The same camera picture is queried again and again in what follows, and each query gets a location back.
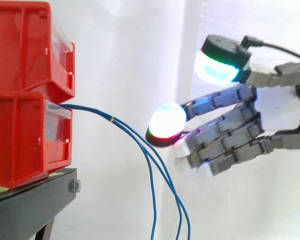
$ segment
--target blue cable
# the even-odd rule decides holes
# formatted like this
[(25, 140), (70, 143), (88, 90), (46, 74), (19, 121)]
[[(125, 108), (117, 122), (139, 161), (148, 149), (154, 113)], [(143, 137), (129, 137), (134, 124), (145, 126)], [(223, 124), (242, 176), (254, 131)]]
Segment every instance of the blue cable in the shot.
[[(120, 119), (118, 118), (114, 118), (114, 120), (116, 120), (117, 122), (119, 122), (120, 124), (124, 125), (127, 129), (129, 129), (131, 132), (133, 132), (139, 139), (141, 139), (153, 152), (154, 154), (157, 156), (157, 158), (159, 159), (161, 165), (163, 166), (163, 169), (166, 173), (166, 176), (168, 177), (168, 180), (171, 184), (171, 187), (175, 189), (175, 186), (174, 186), (174, 183), (170, 177), (170, 174), (169, 174), (169, 171), (166, 167), (166, 164), (164, 163), (164, 161), (162, 160), (161, 156), (159, 155), (159, 153), (154, 149), (153, 146), (151, 146), (150, 143), (148, 143), (142, 136), (140, 136), (139, 133), (137, 133), (134, 129), (132, 129), (128, 124), (126, 124), (125, 122), (121, 121)], [(153, 159), (152, 155), (146, 150), (146, 152), (148, 153), (148, 155), (150, 156), (150, 158), (152, 159), (152, 161), (154, 162), (155, 160)], [(175, 201), (176, 201), (176, 205), (178, 207), (178, 211), (179, 211), (179, 226), (178, 226), (178, 232), (176, 234), (176, 237), (175, 237), (175, 240), (178, 240), (179, 239), (179, 235), (180, 235), (180, 231), (181, 231), (181, 226), (182, 226), (182, 212), (181, 212), (181, 208), (180, 208), (180, 204), (177, 200), (177, 198), (175, 198)], [(186, 218), (186, 222), (187, 222), (187, 225), (188, 225), (188, 232), (191, 231), (191, 227), (190, 227), (190, 220), (189, 220), (189, 217), (188, 217), (188, 213), (187, 211), (184, 212), (184, 215), (185, 215), (185, 218)]]
[[(125, 133), (127, 133), (130, 137), (133, 138), (133, 140), (139, 145), (139, 147), (141, 148), (147, 162), (148, 162), (148, 166), (149, 166), (149, 171), (150, 171), (150, 181), (151, 181), (151, 190), (152, 190), (152, 200), (153, 200), (153, 211), (154, 211), (154, 219), (153, 219), (153, 225), (152, 225), (152, 232), (151, 232), (151, 240), (153, 239), (153, 235), (154, 235), (154, 231), (155, 231), (155, 225), (156, 225), (156, 219), (157, 219), (157, 212), (156, 212), (156, 200), (155, 200), (155, 192), (154, 192), (154, 188), (153, 188), (153, 176), (152, 176), (152, 168), (151, 168), (151, 164), (149, 161), (148, 156), (151, 158), (151, 160), (154, 162), (154, 164), (156, 165), (156, 167), (159, 169), (161, 175), (163, 176), (164, 180), (166, 181), (167, 185), (169, 186), (169, 188), (171, 189), (172, 193), (175, 196), (176, 199), (176, 203), (177, 203), (177, 207), (178, 207), (178, 211), (179, 211), (179, 216), (180, 216), (180, 220), (179, 220), (179, 226), (178, 226), (178, 232), (177, 232), (177, 236), (176, 236), (176, 240), (179, 239), (179, 235), (180, 235), (180, 231), (181, 231), (181, 225), (182, 225), (182, 212), (181, 212), (181, 208), (184, 212), (186, 221), (187, 221), (187, 226), (188, 226), (188, 234), (187, 234), (187, 239), (190, 240), (190, 235), (191, 235), (191, 226), (190, 226), (190, 220), (189, 220), (189, 216), (188, 213), (186, 211), (185, 206), (183, 205), (182, 201), (180, 200), (178, 194), (176, 193), (176, 189), (174, 187), (173, 181), (170, 177), (170, 174), (168, 172), (168, 169), (164, 163), (164, 161), (162, 160), (162, 158), (160, 157), (160, 155), (158, 154), (158, 152), (143, 138), (140, 136), (140, 134), (138, 134), (136, 131), (134, 131), (129, 125), (127, 125), (126, 123), (124, 123), (123, 121), (121, 121), (120, 119), (116, 118), (116, 117), (112, 117), (111, 115), (102, 112), (100, 110), (97, 110), (95, 108), (90, 108), (90, 107), (85, 107), (85, 106), (79, 106), (79, 105), (73, 105), (73, 104), (61, 104), (61, 107), (65, 108), (65, 109), (75, 109), (75, 110), (83, 110), (83, 111), (88, 111), (91, 113), (95, 113), (97, 115), (100, 115), (101, 117), (105, 118), (108, 121), (111, 121), (113, 124), (115, 124), (118, 128), (120, 128), (121, 130), (123, 130)], [(138, 136), (138, 138), (140, 138), (154, 153), (155, 155), (158, 157), (160, 163), (162, 164), (164, 171), (167, 175), (164, 174), (163, 170), (161, 169), (160, 165), (158, 164), (158, 162), (154, 159), (154, 157), (149, 153), (149, 151), (135, 138), (135, 136), (133, 136), (133, 134), (131, 132), (129, 132), (127, 130), (127, 128), (133, 132), (136, 136)]]

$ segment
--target red plastic bin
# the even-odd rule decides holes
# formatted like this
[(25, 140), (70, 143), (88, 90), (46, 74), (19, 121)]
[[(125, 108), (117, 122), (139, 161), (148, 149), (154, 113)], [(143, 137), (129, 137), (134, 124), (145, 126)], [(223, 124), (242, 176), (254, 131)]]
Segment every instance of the red plastic bin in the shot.
[(39, 92), (0, 92), (0, 187), (39, 181), (71, 164), (72, 112)]
[(75, 96), (75, 45), (47, 2), (0, 1), (0, 91), (35, 91), (55, 104)]

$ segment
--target white curtain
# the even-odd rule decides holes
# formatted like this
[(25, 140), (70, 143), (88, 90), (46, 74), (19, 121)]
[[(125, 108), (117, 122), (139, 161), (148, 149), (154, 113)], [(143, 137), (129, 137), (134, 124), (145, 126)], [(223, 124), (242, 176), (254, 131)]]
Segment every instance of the white curtain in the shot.
[[(300, 52), (300, 0), (50, 0), (76, 44), (76, 97), (145, 133), (164, 103), (218, 91), (195, 73), (208, 34), (257, 36)], [(290, 57), (253, 51), (253, 61)], [(203, 124), (225, 109), (192, 122)], [(188, 210), (192, 240), (300, 240), (300, 151), (276, 150), (213, 178), (178, 173), (160, 150)], [(153, 209), (149, 171), (138, 146), (102, 118), (74, 112), (73, 164), (82, 181), (76, 200), (55, 219), (52, 240), (146, 240)], [(156, 240), (175, 239), (174, 197), (154, 170)], [(180, 239), (186, 239), (184, 221)]]

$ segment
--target robotic hand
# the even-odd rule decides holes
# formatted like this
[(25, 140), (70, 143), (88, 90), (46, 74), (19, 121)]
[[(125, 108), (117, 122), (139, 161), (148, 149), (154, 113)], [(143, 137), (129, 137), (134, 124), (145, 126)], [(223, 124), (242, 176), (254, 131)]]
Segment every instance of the robotic hand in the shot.
[[(240, 84), (182, 104), (180, 109), (184, 116), (176, 114), (180, 112), (176, 105), (171, 107), (172, 111), (161, 116), (161, 121), (155, 114), (154, 125), (165, 125), (160, 127), (165, 131), (176, 119), (177, 122), (180, 119), (184, 121), (174, 131), (168, 131), (162, 136), (154, 134), (158, 127), (150, 123), (147, 140), (158, 147), (173, 144), (177, 167), (186, 165), (191, 169), (197, 168), (199, 172), (207, 172), (210, 176), (226, 171), (234, 164), (270, 154), (274, 149), (300, 149), (300, 63), (285, 63), (273, 70), (249, 64), (251, 54), (248, 48), (262, 46), (276, 48), (300, 58), (297, 53), (254, 37), (245, 36), (239, 43), (222, 36), (209, 35), (195, 62), (197, 74), (213, 84)], [(279, 108), (278, 102), (283, 102), (284, 108)], [(186, 121), (235, 104), (233, 110), (181, 137)], [(273, 119), (279, 121), (279, 124), (274, 125)], [(272, 136), (259, 136), (278, 127), (292, 130), (279, 130)]]

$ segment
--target white fingertip pad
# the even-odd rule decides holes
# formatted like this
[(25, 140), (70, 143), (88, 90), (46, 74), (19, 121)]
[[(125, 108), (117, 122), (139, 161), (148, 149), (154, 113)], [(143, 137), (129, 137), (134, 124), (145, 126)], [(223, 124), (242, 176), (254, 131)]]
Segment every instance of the white fingertip pad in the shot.
[(190, 155), (190, 149), (186, 143), (186, 139), (183, 137), (179, 139), (172, 147), (174, 154), (177, 158), (182, 159)]
[(198, 166), (196, 172), (200, 178), (211, 178), (214, 176), (207, 161)]
[(186, 157), (176, 158), (174, 160), (174, 166), (179, 172), (185, 172), (191, 170), (191, 167)]

